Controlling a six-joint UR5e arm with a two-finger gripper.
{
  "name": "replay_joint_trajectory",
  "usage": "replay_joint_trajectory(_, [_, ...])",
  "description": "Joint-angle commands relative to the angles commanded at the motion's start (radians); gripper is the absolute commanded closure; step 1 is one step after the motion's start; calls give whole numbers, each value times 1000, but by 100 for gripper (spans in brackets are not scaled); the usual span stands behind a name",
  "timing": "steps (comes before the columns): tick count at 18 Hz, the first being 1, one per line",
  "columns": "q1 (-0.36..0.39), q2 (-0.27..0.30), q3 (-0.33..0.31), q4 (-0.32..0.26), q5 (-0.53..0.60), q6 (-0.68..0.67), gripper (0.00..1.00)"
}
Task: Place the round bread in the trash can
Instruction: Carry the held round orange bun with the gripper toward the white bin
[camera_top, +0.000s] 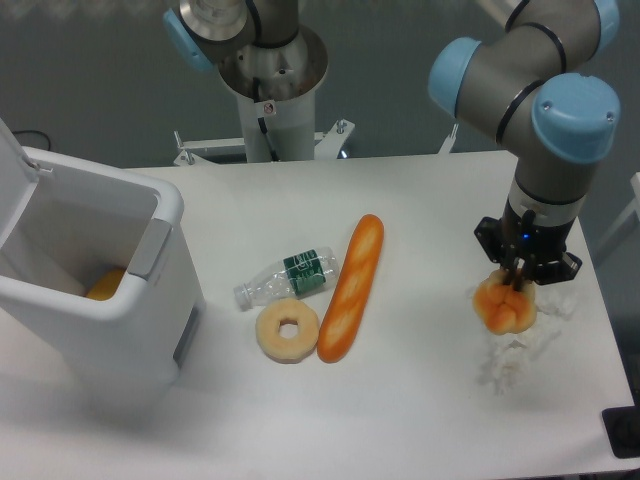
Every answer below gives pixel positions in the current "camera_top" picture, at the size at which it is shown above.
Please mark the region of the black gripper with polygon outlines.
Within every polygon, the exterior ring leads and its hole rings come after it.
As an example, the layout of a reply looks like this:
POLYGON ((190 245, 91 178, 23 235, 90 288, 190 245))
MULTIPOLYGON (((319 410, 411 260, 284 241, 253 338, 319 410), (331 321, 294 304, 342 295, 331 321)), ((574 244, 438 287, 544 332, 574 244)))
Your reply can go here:
POLYGON ((474 230, 489 260, 504 271, 502 284, 514 290, 522 291, 528 281, 571 281, 582 266, 582 260, 566 249, 573 223, 546 227, 538 219, 532 209, 520 214, 507 204, 501 218, 485 217, 474 230))

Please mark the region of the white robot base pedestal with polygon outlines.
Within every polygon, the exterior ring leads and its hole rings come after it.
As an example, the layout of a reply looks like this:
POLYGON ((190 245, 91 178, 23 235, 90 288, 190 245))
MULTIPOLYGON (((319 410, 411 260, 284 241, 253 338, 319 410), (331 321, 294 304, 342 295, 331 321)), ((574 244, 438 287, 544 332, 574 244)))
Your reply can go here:
POLYGON ((339 119, 325 133, 316 130, 316 91, 328 70, 320 37, 301 26, 277 48, 254 45, 216 64, 235 96, 249 163, 345 158, 355 124, 339 119))

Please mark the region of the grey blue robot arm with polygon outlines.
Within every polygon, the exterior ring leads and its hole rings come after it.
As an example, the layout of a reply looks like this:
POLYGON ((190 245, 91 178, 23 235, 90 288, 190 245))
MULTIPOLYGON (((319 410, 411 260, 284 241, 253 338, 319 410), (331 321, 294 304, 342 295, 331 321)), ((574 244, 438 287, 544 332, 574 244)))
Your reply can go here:
MULTIPOLYGON (((317 159, 315 92, 328 56, 294 1, 182 1, 163 16, 194 69, 217 69, 236 96, 251 162, 317 159)), ((520 290, 574 279, 566 248, 620 115, 615 91, 579 67, 615 36, 613 1, 522 1, 505 36, 486 46, 459 38, 437 56, 430 98, 518 159, 502 216, 475 236, 520 290)))

